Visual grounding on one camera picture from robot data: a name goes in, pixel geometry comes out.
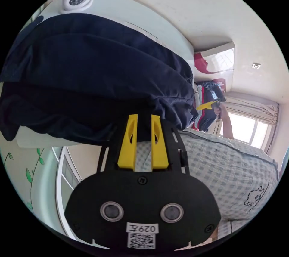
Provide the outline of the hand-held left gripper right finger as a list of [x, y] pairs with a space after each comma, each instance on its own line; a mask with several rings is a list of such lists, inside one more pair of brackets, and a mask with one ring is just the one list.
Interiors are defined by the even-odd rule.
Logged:
[[165, 170], [169, 166], [160, 117], [151, 115], [151, 169]]

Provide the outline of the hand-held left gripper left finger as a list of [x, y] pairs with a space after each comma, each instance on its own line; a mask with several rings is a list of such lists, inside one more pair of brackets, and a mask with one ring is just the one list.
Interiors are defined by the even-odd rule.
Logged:
[[128, 116], [117, 165], [120, 169], [135, 170], [138, 115]]

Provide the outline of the person's right hand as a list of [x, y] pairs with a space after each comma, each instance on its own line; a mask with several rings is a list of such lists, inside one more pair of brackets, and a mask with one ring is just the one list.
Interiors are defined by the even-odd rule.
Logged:
[[220, 103], [219, 105], [215, 106], [213, 108], [214, 113], [216, 114], [218, 119], [222, 118], [222, 108], [223, 108], [223, 104]]

